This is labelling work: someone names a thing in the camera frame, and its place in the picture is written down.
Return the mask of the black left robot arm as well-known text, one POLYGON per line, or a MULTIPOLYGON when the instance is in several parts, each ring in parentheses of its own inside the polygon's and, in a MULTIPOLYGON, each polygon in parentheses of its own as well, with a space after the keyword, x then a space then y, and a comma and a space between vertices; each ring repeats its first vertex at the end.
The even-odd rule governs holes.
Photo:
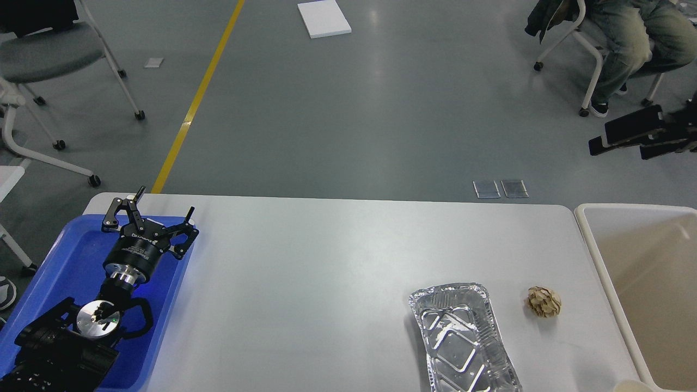
POLYGON ((3 391, 138 391, 199 234, 143 216, 144 189, 63 228, 2 329, 3 391))

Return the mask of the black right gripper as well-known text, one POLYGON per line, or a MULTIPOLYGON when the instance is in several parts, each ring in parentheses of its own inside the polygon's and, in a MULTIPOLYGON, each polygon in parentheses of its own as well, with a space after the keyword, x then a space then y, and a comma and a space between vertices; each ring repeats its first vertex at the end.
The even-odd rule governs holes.
POLYGON ((591 156, 615 149, 638 146, 641 157, 658 157, 670 153, 695 153, 696 149, 696 93, 686 101, 686 107, 670 113, 672 123, 679 131, 686 131, 687 139, 678 144, 670 139, 665 127, 662 106, 650 105, 633 113, 606 122, 604 137, 588 142, 591 156))

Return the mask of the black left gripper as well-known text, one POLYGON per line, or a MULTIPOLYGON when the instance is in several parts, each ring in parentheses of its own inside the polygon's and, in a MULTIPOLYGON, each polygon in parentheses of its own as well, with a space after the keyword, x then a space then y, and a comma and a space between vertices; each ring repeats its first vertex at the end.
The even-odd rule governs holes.
POLYGON ((125 211, 129 224, 121 228, 119 238, 103 262, 105 276, 120 279, 130 285, 148 283, 162 256, 182 260, 199 235, 191 222, 194 206, 190 206, 182 223, 164 226, 157 221, 142 218, 137 203, 146 191, 141 186, 133 198, 114 198, 102 221, 102 232, 120 231, 117 213, 125 211), (184 236, 179 243, 176 237, 184 236))

